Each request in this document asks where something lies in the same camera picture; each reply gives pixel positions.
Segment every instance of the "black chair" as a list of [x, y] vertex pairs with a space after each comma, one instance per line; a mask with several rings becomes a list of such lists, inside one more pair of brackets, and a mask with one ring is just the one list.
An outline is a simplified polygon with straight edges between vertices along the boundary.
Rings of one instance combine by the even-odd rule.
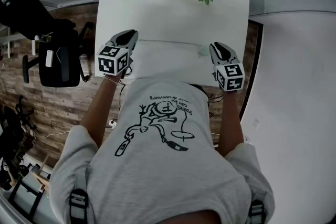
[[[79, 56], [83, 54], [83, 37], [87, 28], [93, 29], [93, 23], [86, 22], [82, 32], [74, 30], [75, 23], [67, 19], [54, 19], [39, 0], [0, 1], [0, 23], [21, 33], [28, 39], [47, 35], [50, 42], [39, 44], [39, 57], [28, 61], [25, 55], [22, 61], [23, 77], [29, 83], [28, 70], [39, 64], [39, 76], [43, 86], [74, 87], [79, 84], [79, 75], [84, 76]], [[52, 66], [46, 66], [47, 51], [53, 51]]]

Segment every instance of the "desk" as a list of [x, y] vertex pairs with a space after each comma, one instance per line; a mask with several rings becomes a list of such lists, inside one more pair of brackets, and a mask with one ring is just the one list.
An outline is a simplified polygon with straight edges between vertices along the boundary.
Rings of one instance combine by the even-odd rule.
[[[131, 79], [171, 78], [218, 86], [210, 55], [201, 46], [219, 41], [243, 60], [249, 0], [99, 0], [95, 52], [114, 34], [139, 31]], [[103, 76], [95, 63], [96, 76]]]

